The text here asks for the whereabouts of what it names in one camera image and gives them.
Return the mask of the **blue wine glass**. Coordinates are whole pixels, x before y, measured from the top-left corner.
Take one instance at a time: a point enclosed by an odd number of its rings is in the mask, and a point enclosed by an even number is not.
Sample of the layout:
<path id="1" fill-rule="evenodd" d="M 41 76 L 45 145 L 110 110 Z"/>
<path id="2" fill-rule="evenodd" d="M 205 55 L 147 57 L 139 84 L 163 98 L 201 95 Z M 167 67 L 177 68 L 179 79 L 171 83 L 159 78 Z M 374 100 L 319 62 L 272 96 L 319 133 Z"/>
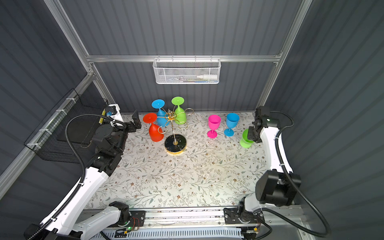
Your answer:
<path id="1" fill-rule="evenodd" d="M 235 134 L 234 128 L 237 126 L 239 119 L 240 117 L 238 114 L 229 113 L 227 115 L 226 124 L 228 128 L 224 131 L 225 136 L 232 137 Z"/>
<path id="2" fill-rule="evenodd" d="M 158 109 L 157 112 L 157 125 L 160 127 L 168 126 L 168 120 L 165 118 L 166 112 L 163 109 L 165 106 L 165 101 L 162 99 L 157 99 L 152 102 L 152 107 L 155 109 Z"/>

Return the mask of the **red wine glass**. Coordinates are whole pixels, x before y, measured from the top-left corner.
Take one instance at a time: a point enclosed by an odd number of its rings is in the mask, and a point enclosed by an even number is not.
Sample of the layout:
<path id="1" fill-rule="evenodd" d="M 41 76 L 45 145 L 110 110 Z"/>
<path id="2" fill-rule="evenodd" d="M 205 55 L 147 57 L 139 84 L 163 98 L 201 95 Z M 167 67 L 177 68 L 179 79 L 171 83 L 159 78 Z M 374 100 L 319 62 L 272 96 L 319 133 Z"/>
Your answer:
<path id="1" fill-rule="evenodd" d="M 143 121 L 146 124 L 151 124 L 149 128 L 149 135 L 153 142 L 160 142 L 164 138 L 163 130 L 160 126 L 155 124 L 157 118 L 158 116 L 155 113 L 148 113 L 143 117 Z"/>

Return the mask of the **pink wine glass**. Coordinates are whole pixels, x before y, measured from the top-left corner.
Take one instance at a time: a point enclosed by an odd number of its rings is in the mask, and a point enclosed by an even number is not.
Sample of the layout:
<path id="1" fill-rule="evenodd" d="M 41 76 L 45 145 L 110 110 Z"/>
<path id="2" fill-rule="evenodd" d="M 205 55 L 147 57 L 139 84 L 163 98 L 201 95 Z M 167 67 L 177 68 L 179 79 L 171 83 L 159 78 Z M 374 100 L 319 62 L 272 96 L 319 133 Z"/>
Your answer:
<path id="1" fill-rule="evenodd" d="M 211 115 L 209 116 L 208 121 L 210 130 L 207 132 L 207 136 L 211 139 L 214 139 L 218 135 L 216 130 L 219 128 L 222 119 L 218 115 Z"/>

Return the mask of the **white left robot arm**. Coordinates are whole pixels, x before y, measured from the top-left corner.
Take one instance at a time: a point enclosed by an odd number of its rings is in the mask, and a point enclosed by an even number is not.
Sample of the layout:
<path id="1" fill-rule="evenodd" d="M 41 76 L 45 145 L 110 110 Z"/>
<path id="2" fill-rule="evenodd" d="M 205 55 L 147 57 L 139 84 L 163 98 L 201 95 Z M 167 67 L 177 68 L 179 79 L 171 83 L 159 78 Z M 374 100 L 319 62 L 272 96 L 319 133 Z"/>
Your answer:
<path id="1" fill-rule="evenodd" d="M 58 206 L 38 225 L 31 224 L 24 232 L 27 240 L 89 240 L 103 229 L 118 225 L 126 228 L 134 217 L 127 204 L 114 201 L 100 213 L 77 224 L 76 221 L 97 189 L 103 185 L 119 165 L 129 133 L 142 127 L 139 113 L 134 111 L 131 122 L 124 122 L 119 106 L 105 107 L 105 114 L 95 115 L 104 119 L 96 129 L 92 142 L 96 144 L 95 154 L 87 164 L 70 140 L 69 127 L 76 120 L 72 118 L 65 127 L 65 137 L 77 158 L 82 175 Z"/>

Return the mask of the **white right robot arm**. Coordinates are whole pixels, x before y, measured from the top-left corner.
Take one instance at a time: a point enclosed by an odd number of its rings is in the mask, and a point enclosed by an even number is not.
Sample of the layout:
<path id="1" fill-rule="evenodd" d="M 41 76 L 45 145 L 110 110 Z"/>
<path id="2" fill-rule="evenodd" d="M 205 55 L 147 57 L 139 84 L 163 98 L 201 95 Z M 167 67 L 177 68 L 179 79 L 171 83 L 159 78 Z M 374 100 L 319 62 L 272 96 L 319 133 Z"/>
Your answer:
<path id="1" fill-rule="evenodd" d="M 281 137 L 279 137 L 279 148 L 275 145 L 281 125 L 278 119 L 271 117 L 271 113 L 268 107 L 256 108 L 253 125 L 243 133 L 244 142 L 263 143 L 267 170 L 257 181 L 255 193 L 244 197 L 239 203 L 237 214 L 242 223 L 249 223 L 253 220 L 253 212 L 257 211 L 261 204 L 276 207 L 292 204 L 297 191 L 284 174 L 283 166 L 287 169 L 293 182 L 298 187 L 301 185 L 301 177 L 293 173 L 288 163 Z"/>

